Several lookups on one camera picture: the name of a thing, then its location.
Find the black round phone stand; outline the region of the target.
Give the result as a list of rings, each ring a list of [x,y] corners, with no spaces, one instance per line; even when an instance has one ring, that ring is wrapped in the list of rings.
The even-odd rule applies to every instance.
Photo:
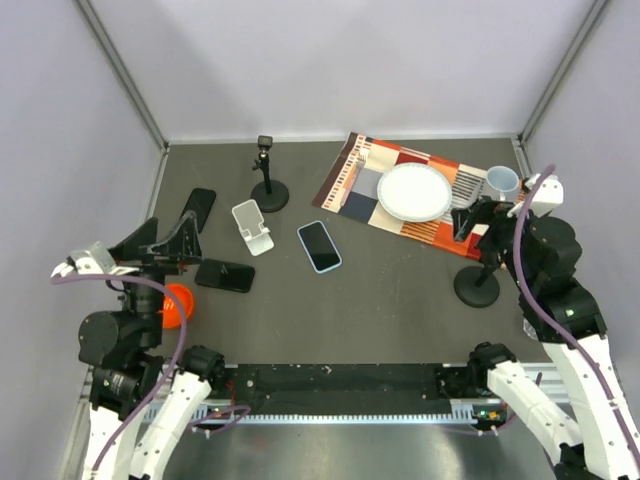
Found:
[[[454,277],[453,287],[458,299],[472,308],[487,308],[500,295],[500,284],[493,270],[485,266],[461,269]]]

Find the white folding phone stand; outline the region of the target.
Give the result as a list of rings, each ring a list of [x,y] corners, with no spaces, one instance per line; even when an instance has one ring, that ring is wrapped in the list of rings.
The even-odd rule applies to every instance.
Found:
[[[252,256],[262,255],[274,248],[270,229],[255,200],[249,199],[231,210],[240,235]]]

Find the blue case phone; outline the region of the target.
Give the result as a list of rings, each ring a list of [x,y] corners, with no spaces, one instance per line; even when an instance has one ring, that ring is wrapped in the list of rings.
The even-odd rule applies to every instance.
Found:
[[[317,274],[327,273],[342,265],[342,257],[322,221],[299,227],[297,236]]]

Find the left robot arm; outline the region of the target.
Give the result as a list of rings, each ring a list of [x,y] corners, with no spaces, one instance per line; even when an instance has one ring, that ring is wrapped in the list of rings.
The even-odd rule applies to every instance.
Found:
[[[90,435],[85,479],[159,479],[200,404],[226,387],[223,356],[204,346],[178,345],[165,360],[161,344],[169,275],[198,264],[198,220],[182,214],[164,239],[156,218],[118,245],[97,242],[71,256],[80,276],[119,293],[118,311],[89,314],[79,327],[79,359],[92,369]]]

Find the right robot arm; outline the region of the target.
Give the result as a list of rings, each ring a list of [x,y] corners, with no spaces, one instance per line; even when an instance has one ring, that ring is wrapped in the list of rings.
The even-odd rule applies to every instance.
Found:
[[[505,264],[519,288],[525,323],[555,365],[573,410],[567,415],[525,373],[502,344],[485,342],[469,355],[466,380],[476,394],[494,394],[534,435],[558,479],[636,479],[639,431],[614,371],[607,327],[593,295],[576,279],[582,248],[565,221],[535,203],[479,197],[452,211],[453,238],[487,230],[477,246],[481,266],[458,272],[454,289],[474,307],[490,305],[494,273]]]

